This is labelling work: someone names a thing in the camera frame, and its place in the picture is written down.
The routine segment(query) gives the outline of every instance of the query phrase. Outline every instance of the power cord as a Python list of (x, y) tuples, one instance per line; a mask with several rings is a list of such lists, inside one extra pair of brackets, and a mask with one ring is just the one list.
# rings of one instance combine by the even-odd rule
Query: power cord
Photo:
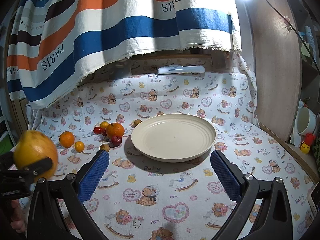
[(288, 24), (290, 25), (290, 27), (293, 29), (293, 31), (297, 34), (297, 36), (299, 37), (299, 39), (302, 41), (303, 45), (306, 47), (307, 51), (309, 52), (310, 57), (311, 57), (311, 59), (313, 60), (315, 66), (316, 66), (316, 69), (317, 69), (317, 71), (318, 71), (318, 74), (319, 74), (319, 76), (320, 76), (320, 70), (319, 70), (318, 65), (317, 65), (317, 63), (316, 63), (316, 61), (315, 61), (315, 58), (314, 58), (315, 55), (312, 55), (312, 54), (311, 54), (309, 48), (307, 47), (307, 45), (306, 45), (306, 43), (304, 42), (304, 40), (300, 37), (299, 33), (298, 33), (298, 32), (296, 31), (296, 29), (292, 26), (292, 24), (289, 23), (288, 20), (287, 20), (281, 13), (279, 13), (276, 8), (274, 8), (274, 7), (269, 3), (268, 0), (266, 0), (266, 2), (268, 3), (268, 5), (270, 5), (270, 7), (271, 7), (273, 10), (276, 11), (277, 14), (279, 14), (279, 15), (284, 19), (284, 21), (285, 21), (286, 23), (288, 23)]

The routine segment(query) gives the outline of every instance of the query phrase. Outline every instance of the human hand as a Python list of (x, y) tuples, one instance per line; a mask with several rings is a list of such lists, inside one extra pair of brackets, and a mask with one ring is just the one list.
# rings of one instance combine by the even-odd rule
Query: human hand
[(14, 230), (17, 231), (17, 233), (24, 233), (26, 231), (26, 226), (22, 218), (22, 209), (19, 200), (12, 200), (11, 206), (13, 208), (13, 214), (11, 216), (12, 222), (10, 225)]

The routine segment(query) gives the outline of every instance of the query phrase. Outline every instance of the curtain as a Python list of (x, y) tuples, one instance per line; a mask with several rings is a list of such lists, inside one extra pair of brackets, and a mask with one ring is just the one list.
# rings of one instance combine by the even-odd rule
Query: curtain
[(234, 0), (21, 0), (7, 58), (10, 98), (45, 108), (106, 64), (191, 47), (241, 50)]

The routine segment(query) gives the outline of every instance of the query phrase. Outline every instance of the blue textured pad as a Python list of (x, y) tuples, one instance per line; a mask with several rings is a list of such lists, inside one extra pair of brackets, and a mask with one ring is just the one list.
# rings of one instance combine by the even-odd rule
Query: blue textured pad
[(228, 197), (238, 203), (241, 199), (241, 185), (237, 179), (215, 151), (211, 153), (210, 162)]
[(109, 165), (109, 154), (106, 151), (97, 158), (91, 169), (79, 183), (78, 199), (81, 203), (89, 200)]

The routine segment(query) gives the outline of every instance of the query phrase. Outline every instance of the white plastic device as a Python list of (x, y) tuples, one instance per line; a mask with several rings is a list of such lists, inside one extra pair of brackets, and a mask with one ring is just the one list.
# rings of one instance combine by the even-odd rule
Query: white plastic device
[(177, 73), (204, 73), (205, 68), (204, 66), (197, 65), (197, 66), (186, 66), (186, 65), (170, 65), (164, 66), (158, 69), (158, 75), (170, 75), (170, 74), (177, 74)]
[(312, 213), (314, 216), (320, 212), (320, 182), (316, 184), (314, 189), (307, 196)]

